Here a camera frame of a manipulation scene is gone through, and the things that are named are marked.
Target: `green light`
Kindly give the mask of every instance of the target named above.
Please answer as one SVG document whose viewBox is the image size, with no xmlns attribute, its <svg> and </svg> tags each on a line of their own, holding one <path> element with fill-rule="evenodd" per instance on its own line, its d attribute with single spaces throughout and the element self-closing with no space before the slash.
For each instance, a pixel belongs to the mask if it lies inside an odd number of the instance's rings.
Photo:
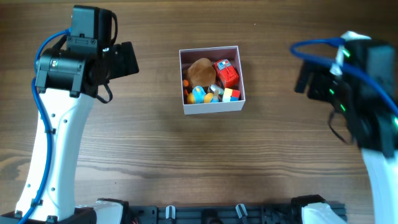
<svg viewBox="0 0 398 224">
<path fill-rule="evenodd" d="M 349 57 L 349 56 L 351 56 L 351 54 L 346 50 L 346 49 L 344 49 L 343 50 L 343 54 L 345 54 L 346 55 L 346 57 Z"/>
<path fill-rule="evenodd" d="M 343 112 L 346 111 L 346 108 L 343 105 L 340 105 L 341 109 L 343 110 Z"/>
</svg>

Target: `wooden table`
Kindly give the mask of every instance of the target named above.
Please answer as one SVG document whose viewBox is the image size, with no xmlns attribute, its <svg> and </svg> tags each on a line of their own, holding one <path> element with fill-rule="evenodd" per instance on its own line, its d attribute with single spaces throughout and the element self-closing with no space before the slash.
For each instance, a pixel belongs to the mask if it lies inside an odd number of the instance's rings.
<svg viewBox="0 0 398 224">
<path fill-rule="evenodd" d="M 71 22 L 68 0 L 37 1 L 0 5 L 0 213 L 15 208 L 29 170 L 37 125 L 34 55 Z M 234 205 L 320 194 L 345 203 L 350 223 L 373 223 L 361 155 L 329 130 L 330 105 L 294 93 L 302 61 L 288 48 L 348 29 L 397 44 L 398 2 L 87 4 L 118 15 L 117 42 L 133 43 L 140 72 L 113 80 L 114 100 L 94 105 L 81 140 L 77 203 L 106 197 L 133 205 Z M 178 50 L 225 45 L 241 53 L 243 110 L 185 116 Z M 335 128 L 348 134 L 342 119 Z"/>
</svg>

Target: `box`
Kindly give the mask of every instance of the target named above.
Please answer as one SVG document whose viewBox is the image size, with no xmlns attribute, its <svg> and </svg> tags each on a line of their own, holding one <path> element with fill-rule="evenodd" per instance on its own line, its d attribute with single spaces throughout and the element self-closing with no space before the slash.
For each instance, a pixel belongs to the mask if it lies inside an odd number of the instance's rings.
<svg viewBox="0 0 398 224">
<path fill-rule="evenodd" d="M 236 68 L 239 73 L 239 91 L 241 92 L 241 100 L 234 102 L 200 103 L 193 105 L 184 104 L 182 85 L 183 71 L 185 69 L 188 69 L 195 61 L 201 58 L 208 58 L 213 63 L 222 59 L 228 59 L 231 62 L 232 66 Z M 180 50 L 180 73 L 181 97 L 185 114 L 215 113 L 242 110 L 243 104 L 246 101 L 246 97 L 244 95 L 243 74 L 241 68 L 241 59 L 239 58 L 238 46 Z"/>
</svg>

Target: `wooden tabletop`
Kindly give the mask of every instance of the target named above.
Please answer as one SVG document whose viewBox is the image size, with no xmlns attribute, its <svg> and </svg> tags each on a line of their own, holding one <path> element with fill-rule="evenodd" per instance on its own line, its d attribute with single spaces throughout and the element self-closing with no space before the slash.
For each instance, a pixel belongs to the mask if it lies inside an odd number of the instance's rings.
<svg viewBox="0 0 398 224">
<path fill-rule="evenodd" d="M 0 213 L 14 210 L 29 171 L 34 55 L 71 22 L 67 0 L 35 2 L 0 5 Z M 397 1 L 87 5 L 117 14 L 117 43 L 132 42 L 140 72 L 112 80 L 110 104 L 95 102 L 81 140 L 77 203 L 104 197 L 133 205 L 235 205 L 320 194 L 345 203 L 350 223 L 374 222 L 361 154 L 329 130 L 330 105 L 294 93 L 302 61 L 288 49 L 347 30 L 397 45 Z M 229 45 L 239 46 L 243 110 L 185 116 L 178 50 Z M 334 125 L 348 135 L 342 119 Z"/>
</svg>

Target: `blue cable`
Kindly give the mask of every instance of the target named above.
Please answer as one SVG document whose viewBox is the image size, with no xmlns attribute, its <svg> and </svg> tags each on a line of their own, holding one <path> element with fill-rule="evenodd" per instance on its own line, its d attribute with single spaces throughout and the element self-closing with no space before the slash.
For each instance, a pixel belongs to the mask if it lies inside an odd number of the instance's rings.
<svg viewBox="0 0 398 224">
<path fill-rule="evenodd" d="M 331 58 L 326 58 L 326 57 L 319 57 L 316 55 L 311 55 L 311 54 L 306 54 L 302 52 L 298 52 L 296 50 L 297 47 L 303 47 L 306 45 L 312 45 L 312 44 L 328 44 L 334 47 L 338 47 L 339 45 L 343 45 L 345 43 L 345 39 L 339 38 L 339 37 L 334 37 L 334 38 L 329 38 L 329 39 L 318 39 L 318 40 L 306 40 L 303 42 L 297 42 L 293 44 L 290 47 L 290 52 L 298 57 L 302 58 L 305 61 L 309 62 L 314 62 L 319 65 L 323 65 L 325 67 L 331 67 L 334 63 L 336 63 L 336 60 L 331 59 Z M 343 72 L 346 72 L 349 75 L 354 76 L 355 78 L 358 78 L 368 84 L 370 87 L 372 87 L 381 97 L 383 102 L 392 110 L 392 112 L 398 117 L 398 106 L 395 104 L 395 102 L 391 99 L 391 97 L 381 88 L 379 84 L 377 84 L 372 78 L 369 77 L 368 74 L 366 74 L 364 71 L 362 71 L 359 68 L 356 68 L 350 64 L 343 64 L 341 67 L 341 70 Z"/>
<path fill-rule="evenodd" d="M 37 68 L 36 68 L 36 61 L 39 60 L 40 58 L 40 54 L 42 53 L 44 47 L 54 38 L 60 36 L 60 35 L 69 35 L 70 34 L 70 28 L 63 30 L 61 32 L 57 32 L 56 34 L 52 35 L 51 37 L 49 37 L 47 40 L 45 40 L 43 42 L 43 44 L 40 46 L 39 50 L 37 51 L 36 57 L 35 57 L 35 63 L 34 63 L 34 67 L 35 67 L 35 74 L 37 75 Z M 28 209 L 28 211 L 26 212 L 26 214 L 21 218 L 21 220 L 19 220 L 18 224 L 23 224 L 25 223 L 29 217 L 32 215 L 32 213 L 34 212 L 36 205 L 39 204 L 40 199 L 43 196 L 43 192 L 44 192 L 44 188 L 45 185 L 47 183 L 47 179 L 49 177 L 49 172 L 50 172 L 50 166 L 51 166 L 51 157 L 52 157 L 52 128 L 51 128 L 51 124 L 50 124 L 50 120 L 49 117 L 47 116 L 47 112 L 43 107 L 42 101 L 40 100 L 39 97 L 39 93 L 37 92 L 36 86 L 36 77 L 33 78 L 32 80 L 32 93 L 33 93 L 33 98 L 36 102 L 36 106 L 37 109 L 39 110 L 40 116 L 43 119 L 43 123 L 44 123 L 44 129 L 46 130 L 47 133 L 47 158 L 45 160 L 45 167 L 44 167 L 44 173 L 43 173 L 43 177 L 42 177 L 42 181 L 40 183 L 40 187 L 37 191 L 36 197 L 33 200 L 32 205 L 30 206 L 30 208 Z"/>
</svg>

